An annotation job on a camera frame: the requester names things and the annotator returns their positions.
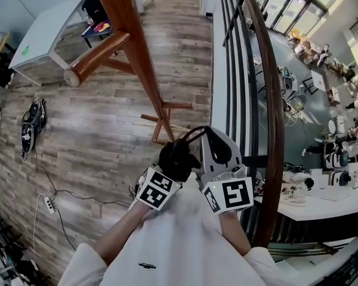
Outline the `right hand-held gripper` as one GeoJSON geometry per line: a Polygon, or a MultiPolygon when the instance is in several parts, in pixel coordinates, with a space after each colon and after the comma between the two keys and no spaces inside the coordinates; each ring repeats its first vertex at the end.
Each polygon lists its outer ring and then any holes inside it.
{"type": "Polygon", "coordinates": [[[239,212],[254,203],[248,168],[242,163],[237,144],[224,132],[206,127],[201,137],[202,165],[205,175],[221,172],[210,180],[202,177],[201,193],[214,214],[239,212]]]}

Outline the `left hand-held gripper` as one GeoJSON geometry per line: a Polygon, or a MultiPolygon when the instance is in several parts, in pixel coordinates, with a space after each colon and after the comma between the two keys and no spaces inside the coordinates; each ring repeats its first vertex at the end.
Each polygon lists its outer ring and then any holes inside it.
{"type": "Polygon", "coordinates": [[[164,175],[159,167],[159,157],[154,156],[138,180],[136,199],[154,210],[161,210],[180,189],[182,183],[164,175]]]}

